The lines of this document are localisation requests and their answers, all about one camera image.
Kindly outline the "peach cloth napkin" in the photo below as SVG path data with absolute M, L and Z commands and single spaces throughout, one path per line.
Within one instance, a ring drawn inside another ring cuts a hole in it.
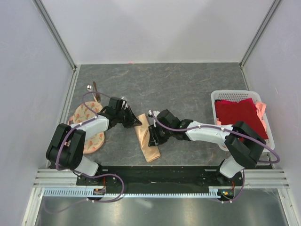
M 148 145 L 150 140 L 150 132 L 148 129 L 149 122 L 147 120 L 146 114 L 139 115 L 137 119 L 142 123 L 142 125 L 135 127 L 135 132 L 140 144 L 140 149 L 145 157 L 145 160 L 147 162 L 152 162 L 161 156 L 160 151 L 156 146 Z

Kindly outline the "metal spoon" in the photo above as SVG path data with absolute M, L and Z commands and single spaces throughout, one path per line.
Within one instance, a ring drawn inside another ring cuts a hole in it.
M 94 88 L 92 85 L 87 85 L 87 91 L 88 92 L 93 92 L 94 91 Z

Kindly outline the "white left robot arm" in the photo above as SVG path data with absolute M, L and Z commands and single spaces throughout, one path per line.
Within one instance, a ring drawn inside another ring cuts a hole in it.
M 117 124 L 124 128 L 141 126 L 142 123 L 132 112 L 126 100 L 111 97 L 100 112 L 91 110 L 95 115 L 77 124 L 61 123 L 56 127 L 47 148 L 46 159 L 55 164 L 57 170 L 73 170 L 83 174 L 93 185 L 103 181 L 100 165 L 84 156 L 84 145 L 93 135 L 110 130 Z

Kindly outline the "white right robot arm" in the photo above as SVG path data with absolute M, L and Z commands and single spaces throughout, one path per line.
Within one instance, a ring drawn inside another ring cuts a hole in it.
M 230 157 L 223 160 L 215 174 L 216 182 L 223 186 L 238 172 L 255 168 L 267 148 L 265 140 L 243 121 L 234 125 L 204 124 L 190 119 L 179 120 L 167 109 L 161 112 L 149 110 L 149 117 L 154 120 L 149 126 L 149 146 L 164 144 L 170 137 L 225 146 Z

